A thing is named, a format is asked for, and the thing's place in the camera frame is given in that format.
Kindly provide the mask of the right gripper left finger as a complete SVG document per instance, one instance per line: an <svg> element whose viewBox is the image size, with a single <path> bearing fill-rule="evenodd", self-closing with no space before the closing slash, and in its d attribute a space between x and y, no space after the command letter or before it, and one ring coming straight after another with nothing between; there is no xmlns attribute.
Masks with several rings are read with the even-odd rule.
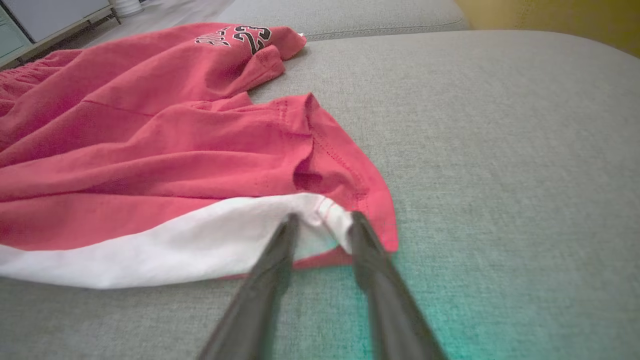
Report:
<svg viewBox="0 0 640 360"><path fill-rule="evenodd" d="M300 220L279 223L218 321L199 360L271 360L281 299L290 285Z"/></svg>

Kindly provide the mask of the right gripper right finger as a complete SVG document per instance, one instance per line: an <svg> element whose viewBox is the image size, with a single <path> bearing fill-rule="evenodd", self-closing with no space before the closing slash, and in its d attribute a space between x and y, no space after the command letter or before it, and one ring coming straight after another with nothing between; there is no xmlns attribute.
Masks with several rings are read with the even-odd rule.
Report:
<svg viewBox="0 0 640 360"><path fill-rule="evenodd" d="M423 313L365 214L351 214L352 269L365 294L375 360L445 360Z"/></svg>

